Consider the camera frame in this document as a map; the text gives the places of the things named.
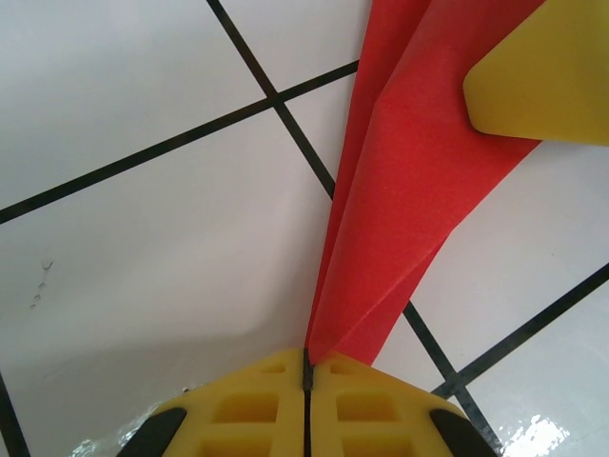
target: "black grout line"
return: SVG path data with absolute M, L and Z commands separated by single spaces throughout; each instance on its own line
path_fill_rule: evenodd
M 284 125 L 289 133 L 292 135 L 292 138 L 298 145 L 298 148 L 303 153 L 306 162 L 311 166 L 313 172 L 317 176 L 317 179 L 319 179 L 322 186 L 324 186 L 324 189 L 330 196 L 330 199 L 334 198 L 334 179 L 325 167 L 322 159 L 320 159 L 320 156 L 317 155 L 317 152 L 315 152 L 315 149 L 309 143 L 308 139 L 303 133 L 303 130 L 296 122 L 296 119 L 294 119 L 294 116 L 292 116 L 292 113 L 289 112 L 284 104 L 276 106 L 275 110 L 277 111 L 277 114 L 279 114 L 281 120 L 284 122 Z
M 289 131 L 290 135 L 296 142 L 296 145 L 301 150 L 306 162 L 308 162 L 313 169 L 313 172 L 320 180 L 320 183 L 322 183 L 322 186 L 324 186 L 325 191 L 330 198 L 332 198 L 334 195 L 335 183 L 334 179 L 332 179 L 332 176 L 325 167 L 324 162 L 322 162 L 319 155 L 317 155 L 317 152 L 315 152 L 315 149 L 311 146 L 302 129 L 299 127 L 296 120 L 285 106 L 283 99 L 279 97 L 279 94 L 268 79 L 268 76 L 266 76 L 265 71 L 256 60 L 256 57 L 247 45 L 243 36 L 241 36 L 241 33 L 239 33 L 235 27 L 235 24 L 232 22 L 230 17 L 228 17 L 228 14 L 220 4 L 220 1 L 207 0 L 207 3 L 218 18 L 218 21 L 220 21 L 220 24 L 228 35 L 228 38 L 230 38 L 230 41 L 239 52 L 239 55 L 241 55 L 241 58 L 244 60 L 244 62 L 246 62 L 247 67 L 264 91 L 265 95 L 272 100 L 276 100 L 276 102 L 273 104 L 273 108 L 277 111 L 277 114 L 287 128 L 287 131 Z
M 266 76 L 265 71 L 256 60 L 256 57 L 254 57 L 254 54 L 247 45 L 246 40 L 244 40 L 243 36 L 241 36 L 241 33 L 239 33 L 239 31 L 235 27 L 235 24 L 232 22 L 230 17 L 228 17 L 228 14 L 226 13 L 224 7 L 220 4 L 218 0 L 207 0 L 207 3 L 209 4 L 209 7 L 213 11 L 213 13 L 218 18 L 218 21 L 220 21 L 220 24 L 224 28 L 228 37 L 230 38 L 230 41 L 232 41 L 232 44 L 235 46 L 235 48 L 237 48 L 237 51 L 241 55 L 241 58 L 244 59 L 244 61 L 246 62 L 247 67 L 254 75 L 254 78 L 264 91 L 265 95 L 267 97 L 277 96 L 277 91 L 271 84 L 270 79 L 268 79 L 268 76 Z
M 187 145 L 188 143 L 199 140 L 220 129 L 232 126 L 233 124 L 243 121 L 248 117 L 258 114 L 266 109 L 270 109 L 271 107 L 272 103 L 269 99 L 252 103 L 244 108 L 237 109 L 236 111 L 214 119 L 213 121 L 202 124 L 199 127 L 195 127 L 194 129 L 180 133 L 179 135 L 169 138 L 168 140 L 154 146 L 140 150 L 139 152 L 117 160 L 116 162 L 112 162 L 111 164 L 101 167 L 100 169 L 90 171 L 87 174 L 67 181 L 66 183 L 55 188 L 45 190 L 42 193 L 0 210 L 0 225 L 34 211 L 35 209 L 39 209 L 50 203 L 56 202 L 57 200 L 67 197 L 68 195 L 72 195 L 79 190 L 86 189 L 94 184 L 105 181 L 112 176 L 122 173 L 123 171 L 133 169 L 144 164 L 145 162 L 167 154 L 168 152 Z
M 314 387 L 315 366 L 308 358 L 308 349 L 303 350 L 303 379 L 304 396 L 304 426 L 303 426 L 303 457 L 311 457 L 311 397 Z
M 449 379 L 455 373 L 455 369 L 448 361 L 446 354 L 440 345 L 436 341 L 436 338 L 431 334 L 427 324 L 421 318 L 421 315 L 417 312 L 412 302 L 408 302 L 406 308 L 403 310 L 403 315 L 408 321 L 408 324 L 412 327 L 414 332 L 417 334 L 419 341 L 421 341 L 423 347 L 431 357 L 434 365 L 440 371 L 440 374 L 444 379 Z
M 609 281 L 609 263 L 584 279 L 581 283 L 562 295 L 552 305 L 503 338 L 465 368 L 458 371 L 455 376 L 447 379 L 446 382 L 436 387 L 433 390 L 433 393 L 446 398 L 452 394 L 457 381 L 465 386 L 469 385 L 488 369 L 492 368 L 503 358 L 556 321 L 562 314 L 574 307 L 597 288 L 600 288 L 607 281 Z
M 0 209 L 0 225 L 13 219 L 16 219 L 17 217 L 28 214 L 29 212 L 32 212 L 35 209 L 39 209 L 53 202 L 56 202 L 57 200 L 60 200 L 64 197 L 72 195 L 73 193 L 76 193 L 79 190 L 86 189 L 102 181 L 105 181 L 106 179 L 120 174 L 123 171 L 127 171 L 129 169 L 142 165 L 145 162 L 148 162 L 149 160 L 152 160 L 177 148 L 185 146 L 193 141 L 204 138 L 218 130 L 230 127 L 267 109 L 271 109 L 273 108 L 274 104 L 277 103 L 277 100 L 288 101 L 315 89 L 319 89 L 325 86 L 326 84 L 330 84 L 334 81 L 337 81 L 355 71 L 357 69 L 357 64 L 357 62 L 353 62 L 346 66 L 329 71 L 328 73 L 324 73 L 313 79 L 305 81 L 302 84 L 294 86 L 293 88 L 286 89 L 280 92 L 275 98 L 266 98 L 241 109 L 237 109 L 222 117 L 206 122 L 205 124 L 202 124 L 199 127 L 180 133 L 161 143 L 158 143 L 146 149 L 142 149 L 139 152 L 135 152 L 134 154 L 131 154 L 128 157 L 117 160 L 116 162 L 103 166 L 99 169 L 95 169 L 94 171 L 90 171 L 87 174 L 67 181 L 66 183 L 61 184 L 55 188 L 45 190 L 26 200 L 18 202 L 9 207 Z
M 434 365 L 444 380 L 446 380 L 445 384 L 450 380 L 452 388 L 450 391 L 444 392 L 445 395 L 442 395 L 442 397 L 448 399 L 451 395 L 455 395 L 457 400 L 459 400 L 459 403 L 461 403 L 465 414 L 469 417 L 470 422 L 478 430 L 482 438 L 484 438 L 486 443 L 491 446 L 495 452 L 499 452 L 501 449 L 501 441 L 497 437 L 497 434 L 493 428 L 491 428 L 488 421 L 486 421 L 486 418 L 465 388 L 465 385 L 455 379 L 457 374 L 455 369 L 412 302 L 408 302 L 408 305 L 406 305 L 406 308 L 403 310 L 403 315 L 419 338 L 419 341 L 421 341 L 427 354 L 431 357 Z
M 9 457 L 29 457 L 28 445 L 0 373 L 0 432 Z
M 484 417 L 484 414 L 482 414 L 479 406 L 476 405 L 474 398 L 471 396 L 467 388 L 465 388 L 465 386 L 456 388 L 454 395 L 461 404 L 463 411 L 469 418 L 469 421 L 476 428 L 482 438 L 484 438 L 484 441 L 491 446 L 496 454 L 501 455 L 503 444 L 495 433 L 495 430 L 493 430 L 491 425 Z
M 355 73 L 358 70 L 359 64 L 360 61 L 356 60 L 355 62 L 343 65 L 342 67 L 329 71 L 328 73 L 324 73 L 316 78 L 309 79 L 302 84 L 294 86 L 293 88 L 284 90 L 279 94 L 279 98 L 282 102 L 286 102 L 307 92 L 311 92 L 318 87 L 333 83 L 334 81 Z

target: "yellow foam block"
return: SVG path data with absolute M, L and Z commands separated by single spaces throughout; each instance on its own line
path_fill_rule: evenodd
M 463 91 L 481 132 L 609 145 L 609 1 L 546 0 Z
M 302 378 L 303 350 L 285 350 L 163 404 L 187 411 L 163 457 L 302 455 Z
M 315 367 L 311 455 L 452 457 L 429 417 L 435 408 L 462 417 L 439 397 L 334 354 Z
M 304 372 L 286 350 L 169 400 L 118 457 L 495 455 L 458 408 L 374 368 L 331 354 L 307 393 Z

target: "white surface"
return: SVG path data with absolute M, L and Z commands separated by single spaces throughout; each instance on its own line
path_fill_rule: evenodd
M 0 11 L 0 209 L 263 98 L 205 1 Z
M 222 0 L 275 89 L 360 57 L 370 0 Z
M 451 234 L 412 299 L 463 368 L 609 259 L 609 149 L 543 143 Z
M 286 103 L 335 181 L 354 82 L 346 76 Z
M 474 381 L 505 457 L 607 455 L 609 285 Z
M 3 225 L 0 365 L 32 455 L 300 346 L 329 206 L 267 111 Z
M 418 388 L 433 390 L 442 375 L 406 318 L 400 316 L 372 367 Z
M 448 401 L 450 403 L 452 403 L 453 405 L 455 405 L 456 407 L 458 407 L 461 411 L 463 411 L 463 407 L 461 406 L 461 403 L 459 403 L 459 400 L 457 400 L 455 397 L 450 397 L 448 399 Z

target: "dark gap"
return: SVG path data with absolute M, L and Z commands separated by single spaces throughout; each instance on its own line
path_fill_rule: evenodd
M 235 46 L 235 48 L 237 48 L 237 51 L 241 55 L 241 58 L 244 59 L 244 61 L 246 62 L 246 65 L 251 71 L 251 74 L 253 74 L 254 78 L 256 78 L 256 81 L 264 91 L 265 95 L 269 98 L 276 97 L 277 91 L 271 84 L 270 80 L 268 79 L 268 76 L 266 76 L 266 73 L 263 68 L 258 63 L 258 60 L 256 60 L 256 57 L 254 57 L 254 54 L 247 45 L 246 40 L 244 40 L 244 37 L 241 36 L 241 33 L 239 33 L 239 31 L 237 30 L 235 24 L 232 22 L 230 17 L 228 17 L 228 14 L 226 13 L 224 7 L 220 4 L 218 0 L 207 0 L 207 3 L 220 21 L 220 24 L 224 28 L 228 37 L 230 38 L 230 41 L 232 41 L 232 44 Z
M 9 457 L 29 457 L 28 444 L 0 373 L 0 432 Z
M 303 456 L 311 457 L 311 391 L 304 391 Z
M 308 358 L 308 349 L 303 349 L 303 390 L 313 390 L 313 372 L 315 366 Z

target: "red fabric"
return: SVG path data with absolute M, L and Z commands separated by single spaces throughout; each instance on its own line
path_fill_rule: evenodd
M 537 141 L 469 124 L 465 74 L 543 0 L 375 0 L 306 345 L 372 363 L 451 230 Z

